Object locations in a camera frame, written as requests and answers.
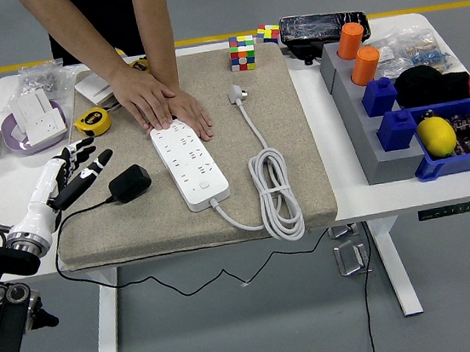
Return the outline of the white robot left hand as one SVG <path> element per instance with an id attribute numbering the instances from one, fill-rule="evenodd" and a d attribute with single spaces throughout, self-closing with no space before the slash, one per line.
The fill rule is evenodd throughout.
<path id="1" fill-rule="evenodd" d="M 67 210 L 94 183 L 110 161 L 113 151 L 100 153 L 84 169 L 96 147 L 93 137 L 67 145 L 44 166 L 27 206 L 26 216 L 7 234 L 6 246 L 43 257 L 53 243 L 61 212 Z"/>

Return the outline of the person's left hand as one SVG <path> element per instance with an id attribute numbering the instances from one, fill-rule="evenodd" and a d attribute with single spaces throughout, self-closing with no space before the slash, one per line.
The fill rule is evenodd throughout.
<path id="1" fill-rule="evenodd" d="M 210 141 L 213 138 L 211 117 L 204 111 L 194 96 L 179 90 L 175 97 L 167 99 L 170 113 L 182 123 L 190 128 L 203 141 Z"/>

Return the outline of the person's right hand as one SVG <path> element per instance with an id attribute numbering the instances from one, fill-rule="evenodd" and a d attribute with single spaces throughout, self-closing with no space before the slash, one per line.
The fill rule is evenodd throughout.
<path id="1" fill-rule="evenodd" d="M 144 129 L 167 129 L 173 122 L 168 99 L 175 93 L 152 75 L 127 64 L 106 79 L 114 96 Z"/>

